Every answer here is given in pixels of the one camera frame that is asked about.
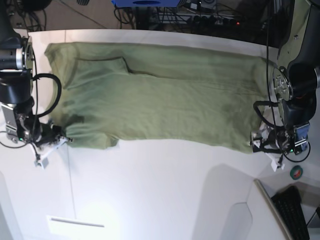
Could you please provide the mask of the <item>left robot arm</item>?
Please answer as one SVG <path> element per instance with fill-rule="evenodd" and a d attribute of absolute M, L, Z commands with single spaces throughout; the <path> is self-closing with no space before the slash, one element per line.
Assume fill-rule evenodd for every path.
<path fill-rule="evenodd" d="M 320 2 L 292 0 L 288 8 L 288 32 L 278 49 L 277 67 L 266 75 L 275 101 L 253 104 L 261 126 L 250 136 L 253 152 L 267 154 L 275 169 L 284 168 L 289 154 L 311 150 L 308 132 L 320 87 Z"/>

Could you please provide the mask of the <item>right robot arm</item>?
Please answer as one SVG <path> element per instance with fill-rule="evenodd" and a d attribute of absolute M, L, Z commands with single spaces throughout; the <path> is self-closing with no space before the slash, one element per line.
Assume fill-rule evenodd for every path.
<path fill-rule="evenodd" d="M 30 36 L 21 36 L 10 22 L 4 1 L 0 2 L 0 103 L 5 120 L 7 138 L 15 144 L 31 145 L 36 163 L 44 158 L 38 151 L 45 146 L 59 147 L 71 143 L 60 126 L 41 123 L 40 118 L 49 115 L 58 105 L 62 95 L 60 79 L 51 73 L 33 73 L 36 58 Z M 52 79 L 57 93 L 52 105 L 43 113 L 38 112 L 38 98 L 32 91 L 38 90 L 38 80 Z"/>

